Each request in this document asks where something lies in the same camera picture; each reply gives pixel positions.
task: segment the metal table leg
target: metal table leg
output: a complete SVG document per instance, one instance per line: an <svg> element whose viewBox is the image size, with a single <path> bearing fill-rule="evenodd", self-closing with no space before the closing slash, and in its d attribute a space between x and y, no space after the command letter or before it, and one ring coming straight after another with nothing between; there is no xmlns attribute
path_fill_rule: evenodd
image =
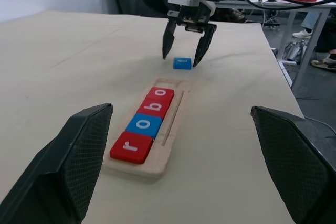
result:
<svg viewBox="0 0 336 224"><path fill-rule="evenodd" d="M278 60L282 60L282 57L284 55L283 52L285 51L285 47L286 47L286 44L288 42L288 38L290 36L290 33L292 32L292 27L293 27L295 14L296 14L295 11L291 11L290 14L289 14L289 18L287 20L287 25L286 25L286 30L283 34L281 44L280 44L280 47L279 47L279 51L278 51L278 54L277 54L277 59Z"/></svg>
<svg viewBox="0 0 336 224"><path fill-rule="evenodd" d="M315 24L311 39L309 40L306 52L304 53L303 59L301 60L301 67L293 81L292 91L297 90L300 87L303 74L305 73L306 68L310 62L311 55L315 49L316 43L320 37L324 24L326 23L326 20L329 15L329 11L330 11L329 9L326 9L326 10L321 11L320 13L319 19L317 20Z"/></svg>

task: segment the person's leg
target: person's leg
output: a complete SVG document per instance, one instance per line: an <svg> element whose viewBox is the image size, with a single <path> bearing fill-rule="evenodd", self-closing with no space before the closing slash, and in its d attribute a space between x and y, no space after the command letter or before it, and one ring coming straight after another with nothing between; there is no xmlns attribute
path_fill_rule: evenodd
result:
<svg viewBox="0 0 336 224"><path fill-rule="evenodd" d="M310 33L311 30L314 29L315 23L317 21L317 19L319 18L320 13L319 12L309 12L307 13L304 21L302 22L302 27L306 28L306 29L310 29Z"/></svg>
<svg viewBox="0 0 336 224"><path fill-rule="evenodd" d="M336 18L328 18L316 45L316 53L328 52L323 60L313 60L311 64L319 68L336 70Z"/></svg>
<svg viewBox="0 0 336 224"><path fill-rule="evenodd" d="M308 30L308 32L311 33L311 30L314 29L315 23L316 23L318 18L319 18L319 13L318 12L309 12L306 15L306 18L302 22L301 26L306 28L306 29L310 29L310 31Z"/></svg>
<svg viewBox="0 0 336 224"><path fill-rule="evenodd" d="M296 38L310 38L312 30L314 29L315 23L319 18L319 13L318 12L309 12L304 21L302 22L302 27L305 28L305 30L293 34L294 37Z"/></svg>

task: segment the gray floor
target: gray floor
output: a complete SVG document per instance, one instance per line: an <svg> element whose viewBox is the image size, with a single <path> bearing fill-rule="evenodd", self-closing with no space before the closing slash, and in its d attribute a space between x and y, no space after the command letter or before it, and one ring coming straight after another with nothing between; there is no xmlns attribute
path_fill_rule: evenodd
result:
<svg viewBox="0 0 336 224"><path fill-rule="evenodd" d="M304 15L297 15L293 25L293 32L302 30L301 22ZM260 20L260 17L253 16L253 20ZM279 30L271 30L264 28L264 33L271 47L278 47L286 18L277 18L281 24ZM291 67L290 75L294 78L297 69ZM304 74L303 82L300 89L294 93L297 101L305 116L320 120L329 124L336 129L336 73L327 70L318 69L313 66L308 66ZM333 136L335 134L323 124L312 122L324 136Z"/></svg>

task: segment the table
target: table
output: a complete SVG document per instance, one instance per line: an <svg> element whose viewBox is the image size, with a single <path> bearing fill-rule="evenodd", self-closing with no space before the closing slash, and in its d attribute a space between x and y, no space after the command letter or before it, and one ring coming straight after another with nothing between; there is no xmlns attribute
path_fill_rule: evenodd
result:
<svg viewBox="0 0 336 224"><path fill-rule="evenodd" d="M166 174L147 181L101 172L86 223L293 223L269 174L250 110L301 116L260 24L217 23L192 70L199 34L166 19L45 12L0 24L0 200L74 113L112 102L109 137L157 77L191 81Z"/></svg>
<svg viewBox="0 0 336 224"><path fill-rule="evenodd" d="M291 7L291 6L296 6L296 4L293 3L285 3L285 2L263 2L263 5L265 7L271 7L271 8L281 8L281 7ZM228 0L228 1L221 1L216 3L216 7L218 8L237 8L237 9L258 9L254 6L251 6L245 1L238 1L238 0ZM315 11L319 12L320 16L318 21L316 22L315 28L313 29L313 34L311 36L311 39L309 40L309 43L307 45L306 52L304 53L303 59L300 64L300 69L299 72L297 73L294 81L289 82L290 86L292 87L292 90L298 90L300 87L303 74L306 71L307 65L310 62L311 55L315 49L317 40L320 37L322 28L324 27L324 23L326 22L330 9L335 8L336 3L328 3L328 4L323 4L323 5L317 5L317 6L312 6L308 8L303 8L299 10L290 10L289 18L287 20L287 25L286 25L286 30L285 33L282 37L281 44L279 47L277 59L282 60L282 56L284 55L284 50L286 47L287 42L291 38L291 33L292 33L292 26L293 26L293 21L295 18L296 12L310 12L310 11Z"/></svg>

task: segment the sneaker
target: sneaker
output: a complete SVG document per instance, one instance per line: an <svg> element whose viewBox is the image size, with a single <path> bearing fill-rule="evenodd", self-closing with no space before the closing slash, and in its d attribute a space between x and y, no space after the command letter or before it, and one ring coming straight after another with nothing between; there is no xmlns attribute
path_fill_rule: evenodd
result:
<svg viewBox="0 0 336 224"><path fill-rule="evenodd" d="M336 70L336 60L330 59L329 57L323 60L313 60L311 64L314 67L324 68L328 70Z"/></svg>
<svg viewBox="0 0 336 224"><path fill-rule="evenodd" d="M329 58L330 54L328 52L317 52L316 53L316 59L317 60L323 60L325 58Z"/></svg>
<svg viewBox="0 0 336 224"><path fill-rule="evenodd" d="M293 37L295 38L302 38L302 39L310 39L313 32L309 33L306 30L302 30L298 33L294 33Z"/></svg>

